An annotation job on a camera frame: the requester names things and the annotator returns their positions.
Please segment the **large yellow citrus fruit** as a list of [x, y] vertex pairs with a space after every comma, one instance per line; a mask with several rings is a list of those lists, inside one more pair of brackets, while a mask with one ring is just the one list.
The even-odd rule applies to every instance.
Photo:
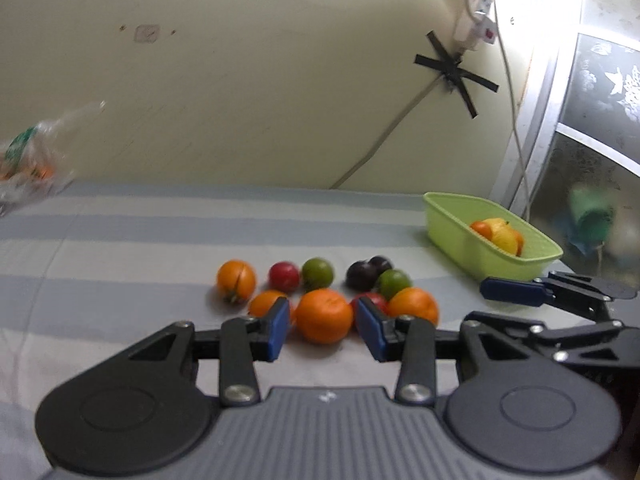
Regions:
[[510, 223], [503, 218], [487, 218], [484, 221], [489, 223], [494, 231], [491, 243], [504, 252], [516, 256], [516, 240]]

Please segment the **green tomato front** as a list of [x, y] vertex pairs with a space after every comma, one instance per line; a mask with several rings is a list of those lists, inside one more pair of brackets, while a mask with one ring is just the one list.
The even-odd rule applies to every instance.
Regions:
[[412, 279], [404, 271], [390, 269], [384, 271], [376, 280], [375, 290], [386, 300], [391, 300], [398, 292], [412, 286]]

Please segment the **green tomato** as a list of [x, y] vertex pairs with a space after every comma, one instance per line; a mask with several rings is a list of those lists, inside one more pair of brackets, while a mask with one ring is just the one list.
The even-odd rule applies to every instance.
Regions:
[[375, 290], [386, 300], [391, 300], [398, 292], [412, 286], [412, 279], [404, 271], [390, 269], [384, 271], [376, 280]]
[[334, 267], [326, 259], [311, 258], [302, 266], [302, 279], [306, 290], [328, 288], [334, 281]]

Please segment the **red cherry tomato back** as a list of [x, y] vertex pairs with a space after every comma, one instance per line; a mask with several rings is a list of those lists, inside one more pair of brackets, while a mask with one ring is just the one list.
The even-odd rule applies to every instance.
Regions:
[[268, 283], [273, 289], [286, 294], [296, 292], [300, 284], [300, 271], [291, 261], [279, 261], [268, 272]]

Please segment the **dark purple tomato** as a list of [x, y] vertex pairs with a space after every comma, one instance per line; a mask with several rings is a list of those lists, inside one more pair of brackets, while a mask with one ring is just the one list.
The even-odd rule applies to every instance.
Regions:
[[378, 269], [369, 261], [354, 262], [346, 271], [345, 284], [356, 292], [370, 292], [378, 279]]
[[375, 270], [376, 274], [381, 275], [387, 270], [392, 270], [394, 265], [389, 258], [382, 255], [376, 255], [368, 260], [368, 263]]

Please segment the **small orange tangerine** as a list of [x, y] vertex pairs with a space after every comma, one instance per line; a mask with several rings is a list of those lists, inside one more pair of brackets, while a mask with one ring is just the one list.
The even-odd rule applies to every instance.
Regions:
[[337, 344], [352, 329], [354, 310], [333, 289], [320, 288], [306, 292], [295, 311], [299, 333], [312, 344]]

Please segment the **green plastic basket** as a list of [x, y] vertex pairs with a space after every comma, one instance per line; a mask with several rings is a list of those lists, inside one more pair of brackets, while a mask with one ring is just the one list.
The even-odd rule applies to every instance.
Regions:
[[[562, 258], [554, 240], [516, 214], [486, 198], [427, 192], [426, 230], [433, 245], [477, 281], [507, 278], [530, 281]], [[521, 255], [511, 255], [471, 229], [475, 221], [503, 218], [524, 238]]]

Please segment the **green tomato back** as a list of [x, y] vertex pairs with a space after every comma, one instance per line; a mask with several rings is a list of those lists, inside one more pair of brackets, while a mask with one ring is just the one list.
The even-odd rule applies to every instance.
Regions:
[[334, 267], [326, 259], [311, 258], [302, 266], [302, 279], [306, 290], [328, 288], [334, 281]]

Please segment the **frosted glass door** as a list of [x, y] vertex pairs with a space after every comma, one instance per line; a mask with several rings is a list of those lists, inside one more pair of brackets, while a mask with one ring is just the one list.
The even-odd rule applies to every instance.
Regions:
[[639, 281], [639, 0], [498, 0], [506, 50], [533, 51], [490, 196], [574, 271]]

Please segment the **black tape cross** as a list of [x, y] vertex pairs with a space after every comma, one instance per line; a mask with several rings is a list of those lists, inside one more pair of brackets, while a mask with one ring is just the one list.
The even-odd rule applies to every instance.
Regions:
[[472, 81], [474, 84], [478, 84], [494, 93], [497, 93], [499, 90], [498, 84], [462, 68], [462, 54], [450, 54], [442, 45], [434, 30], [430, 30], [426, 34], [426, 39], [434, 49], [437, 58], [428, 58], [425, 55], [417, 54], [414, 57], [413, 63], [439, 73], [448, 84], [449, 90], [456, 90], [460, 94], [471, 118], [475, 118], [477, 116], [477, 109], [472, 101], [468, 88], [466, 88], [465, 81]]

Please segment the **white power strip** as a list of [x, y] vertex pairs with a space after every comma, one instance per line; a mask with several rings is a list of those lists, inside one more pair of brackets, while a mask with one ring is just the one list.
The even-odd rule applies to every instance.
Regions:
[[497, 41], [497, 25], [489, 16], [495, 1], [463, 0], [463, 10], [454, 28], [454, 45], [460, 54], [475, 51], [481, 42], [494, 44]]

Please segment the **clear plastic snack bag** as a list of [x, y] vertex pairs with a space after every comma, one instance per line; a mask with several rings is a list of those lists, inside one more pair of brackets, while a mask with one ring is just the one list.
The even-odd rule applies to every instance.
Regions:
[[106, 105], [96, 101], [45, 119], [1, 143], [1, 215], [41, 202], [64, 191], [74, 180], [64, 156], [54, 144], [59, 136], [76, 133]]

